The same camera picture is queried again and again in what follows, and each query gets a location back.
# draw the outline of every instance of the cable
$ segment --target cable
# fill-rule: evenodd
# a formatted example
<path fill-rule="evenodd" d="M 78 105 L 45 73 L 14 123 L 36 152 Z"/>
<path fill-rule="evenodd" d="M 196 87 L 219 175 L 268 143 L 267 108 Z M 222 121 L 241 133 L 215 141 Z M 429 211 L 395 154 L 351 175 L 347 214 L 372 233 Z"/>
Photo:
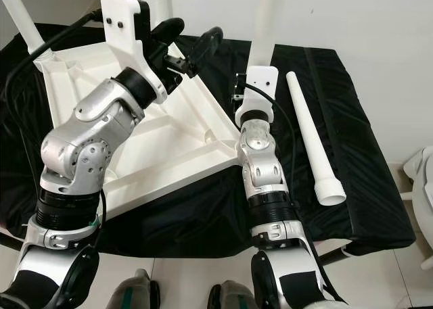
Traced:
<path fill-rule="evenodd" d="M 269 97 L 264 91 L 247 83 L 245 83 L 244 86 L 246 88 L 251 89 L 252 91 L 255 91 L 260 96 L 264 97 L 274 107 L 276 107 L 279 110 L 279 112 L 283 115 L 283 117 L 286 119 L 286 122 L 289 125 L 290 136 L 292 137 L 292 163 L 290 166 L 289 193 L 290 193 L 290 197 L 294 201 L 295 198 L 294 198 L 294 188 L 293 188 L 293 180 L 294 180 L 293 176 L 294 176 L 295 161 L 296 161 L 296 140 L 295 140 L 295 130 L 293 129 L 292 122 L 290 121 L 288 115 L 284 112 L 283 108 L 273 98 Z"/>
<path fill-rule="evenodd" d="M 36 180 L 36 178 L 37 178 L 37 174 L 35 173 L 36 166 L 33 162 L 33 157 L 31 157 L 30 153 L 28 152 L 28 149 L 26 146 L 26 141 L 24 140 L 24 137 L 22 136 L 21 130 L 20 130 L 20 136 L 21 136 L 22 144 L 24 146 L 24 151 L 26 152 L 28 164 L 30 165 L 30 171 L 32 172 L 33 185 L 35 186 L 35 193 L 36 193 L 36 195 L 38 195 L 39 194 L 39 184 L 38 184 L 39 182 Z"/>
<path fill-rule="evenodd" d="M 283 115 L 284 119 L 286 120 L 288 126 L 289 126 L 289 130 L 290 130 L 290 136 L 292 138 L 292 163 L 290 166 L 290 188 L 289 188 L 289 193 L 290 193 L 290 198 L 292 199 L 292 202 L 295 202 L 295 194 L 294 194 L 294 185 L 293 185 L 293 180 L 294 180 L 294 169 L 295 169 L 295 160 L 296 160 L 296 138 L 295 138 L 295 132 L 293 129 L 293 125 L 292 122 L 290 121 L 288 115 L 286 114 L 286 112 L 284 111 L 284 109 L 278 104 L 277 101 L 275 101 L 273 98 L 269 97 L 264 91 L 260 90 L 259 88 L 252 86 L 250 84 L 243 84 L 242 86 L 244 86 L 245 88 L 249 88 L 252 91 L 255 91 L 256 93 L 258 93 L 260 96 L 264 97 L 268 102 L 270 102 L 275 108 L 277 108 L 279 110 L 279 112 L 281 113 L 281 115 Z M 319 267 L 319 271 L 320 274 L 323 278 L 323 281 L 326 284 L 326 288 L 325 290 L 331 294 L 335 300 L 340 301 L 340 302 L 345 302 L 337 293 L 337 291 L 334 289 L 334 286 L 331 284 L 331 281 L 329 280 L 328 275 L 325 272 L 325 269 L 323 268 L 323 265 L 320 261 L 319 255 L 317 254 L 316 248 L 314 246 L 313 243 L 313 239 L 310 236 L 310 233 L 308 231 L 308 229 L 306 228 L 305 225 L 305 221 L 302 218 L 302 216 L 300 215 L 299 211 L 296 211 L 299 221 L 301 222 L 302 226 L 304 227 L 304 233 L 305 233 L 305 237 L 306 240 L 309 243 L 309 246 L 311 248 L 311 251 L 313 253 L 314 259 L 317 263 L 317 266 Z"/>
<path fill-rule="evenodd" d="M 102 221 L 101 221 L 101 227 L 104 226 L 107 220 L 107 200 L 106 200 L 106 194 L 104 193 L 104 190 L 101 189 L 101 200 L 102 200 Z"/>
<path fill-rule="evenodd" d="M 12 96 L 11 93 L 13 91 L 14 82 L 17 79 L 17 76 L 21 71 L 26 69 L 29 65 L 32 64 L 33 61 L 35 61 L 42 53 L 44 53 L 46 50 L 51 48 L 56 43 L 59 43 L 63 39 L 65 39 L 70 33 L 74 32 L 77 28 L 82 27 L 87 22 L 94 20 L 96 22 L 102 21 L 102 10 L 97 9 L 95 11 L 92 11 L 91 13 L 84 15 L 82 18 L 77 20 L 75 23 L 58 33 L 57 35 L 51 37 L 47 42 L 42 44 L 40 47 L 38 47 L 36 50 L 34 50 L 28 57 L 24 58 L 9 74 L 9 76 L 6 79 L 6 85 L 5 85 L 5 101 L 7 108 L 9 110 L 9 113 L 14 120 L 14 122 L 18 125 L 18 128 L 22 131 L 22 134 L 30 140 L 30 142 L 33 145 L 36 145 L 37 148 L 39 148 L 39 142 L 37 139 L 33 136 L 31 131 L 24 125 L 23 121 L 20 119 L 19 112 L 17 111 L 16 105 L 12 102 Z M 18 94 L 14 96 L 14 101 L 18 100 Z"/>

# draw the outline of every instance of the white plastic pipe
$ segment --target white plastic pipe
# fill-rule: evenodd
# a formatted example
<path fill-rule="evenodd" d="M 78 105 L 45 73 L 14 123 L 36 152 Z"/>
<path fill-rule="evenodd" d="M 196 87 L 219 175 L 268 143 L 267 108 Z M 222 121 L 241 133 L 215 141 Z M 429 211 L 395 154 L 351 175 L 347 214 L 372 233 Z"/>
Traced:
<path fill-rule="evenodd" d="M 284 0 L 260 0 L 248 66 L 269 66 Z"/>
<path fill-rule="evenodd" d="M 44 41 L 30 18 L 30 15 L 28 15 L 27 9 L 21 0 L 3 0 L 3 3 L 20 31 L 22 38 L 26 41 L 28 52 L 32 53 L 35 49 L 40 47 Z M 51 50 L 46 51 L 38 60 L 50 58 L 52 53 Z"/>
<path fill-rule="evenodd" d="M 311 118 L 309 107 L 294 72 L 286 74 L 290 95 L 296 111 L 296 117 L 313 171 L 317 200 L 322 206 L 334 206 L 344 202 L 346 194 L 341 182 L 335 177 L 326 156 L 316 126 Z"/>

